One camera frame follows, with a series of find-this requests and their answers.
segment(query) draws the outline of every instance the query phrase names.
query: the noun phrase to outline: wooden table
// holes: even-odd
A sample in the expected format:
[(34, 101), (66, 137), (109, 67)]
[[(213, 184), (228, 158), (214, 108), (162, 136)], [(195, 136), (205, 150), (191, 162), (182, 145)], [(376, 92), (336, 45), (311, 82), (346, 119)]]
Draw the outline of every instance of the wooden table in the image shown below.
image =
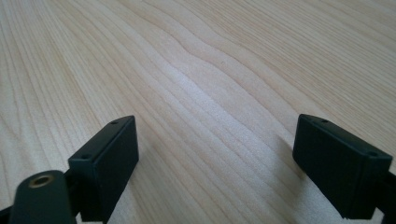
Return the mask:
[(110, 223), (367, 222), (293, 161), (301, 113), (396, 156), (392, 0), (3, 0), (0, 26), (0, 208), (126, 115)]

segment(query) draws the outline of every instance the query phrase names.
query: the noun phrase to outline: mounting hole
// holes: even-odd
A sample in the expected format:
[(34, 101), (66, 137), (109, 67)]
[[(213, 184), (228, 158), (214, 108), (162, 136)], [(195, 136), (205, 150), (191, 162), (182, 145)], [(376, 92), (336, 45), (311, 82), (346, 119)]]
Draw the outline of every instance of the mounting hole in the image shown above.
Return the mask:
[(84, 154), (84, 155), (81, 156), (81, 158), (82, 158), (83, 160), (87, 160), (87, 159), (89, 159), (90, 157), (91, 157), (91, 154)]
[(371, 156), (371, 157), (377, 157), (378, 156), (378, 154), (376, 152), (368, 152), (367, 154), (369, 156)]
[(29, 188), (37, 189), (48, 185), (53, 180), (53, 175), (40, 175), (29, 183)]

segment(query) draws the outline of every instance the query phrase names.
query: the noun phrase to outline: light wood tabletop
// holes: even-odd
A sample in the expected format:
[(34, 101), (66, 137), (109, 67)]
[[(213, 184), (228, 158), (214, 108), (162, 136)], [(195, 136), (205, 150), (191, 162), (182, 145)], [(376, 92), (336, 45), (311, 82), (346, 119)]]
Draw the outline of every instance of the light wood tabletop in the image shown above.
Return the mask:
[(291, 152), (305, 113), (396, 156), (393, 0), (2, 0), (0, 50), (0, 209), (135, 115), (110, 223), (382, 218), (342, 219)]

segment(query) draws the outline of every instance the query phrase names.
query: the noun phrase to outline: wood grain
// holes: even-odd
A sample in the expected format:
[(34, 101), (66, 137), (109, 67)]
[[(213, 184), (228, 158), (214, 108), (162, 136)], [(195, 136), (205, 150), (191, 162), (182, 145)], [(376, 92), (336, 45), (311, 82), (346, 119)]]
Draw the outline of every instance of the wood grain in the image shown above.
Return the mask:
[(0, 26), (0, 208), (135, 115), (110, 223), (380, 222), (341, 219), (291, 149), (307, 113), (396, 156), (394, 1), (3, 0)]

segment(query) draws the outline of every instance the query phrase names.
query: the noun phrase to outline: wooden surface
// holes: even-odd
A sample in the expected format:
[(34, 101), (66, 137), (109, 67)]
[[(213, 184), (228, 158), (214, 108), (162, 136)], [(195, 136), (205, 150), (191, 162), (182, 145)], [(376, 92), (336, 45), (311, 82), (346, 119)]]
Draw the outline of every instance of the wooden surface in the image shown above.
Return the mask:
[(294, 163), (300, 113), (396, 156), (392, 0), (3, 0), (0, 26), (0, 208), (126, 115), (110, 223), (366, 223)]

